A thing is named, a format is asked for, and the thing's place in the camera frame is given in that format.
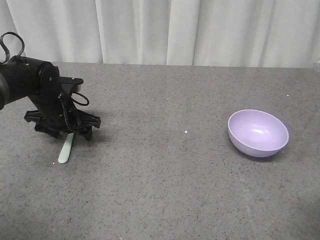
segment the gray speckled countertop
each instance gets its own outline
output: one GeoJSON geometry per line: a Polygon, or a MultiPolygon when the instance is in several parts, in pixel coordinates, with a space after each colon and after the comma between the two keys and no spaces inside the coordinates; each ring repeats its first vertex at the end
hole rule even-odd
{"type": "Polygon", "coordinates": [[[65,136],[34,132],[27,98],[0,111],[1,240],[320,239],[314,70],[57,65],[84,79],[80,109],[101,128],[58,164],[65,136]],[[283,151],[238,152],[227,121],[241,109],[282,120],[283,151]]]}

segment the purple bowl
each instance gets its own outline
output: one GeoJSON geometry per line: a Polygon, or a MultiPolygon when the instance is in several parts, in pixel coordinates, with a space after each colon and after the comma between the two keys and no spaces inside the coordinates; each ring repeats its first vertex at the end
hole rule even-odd
{"type": "Polygon", "coordinates": [[[229,137],[241,152],[257,158],[276,154],[289,141],[286,126],[269,113],[245,109],[231,115],[229,137]]]}

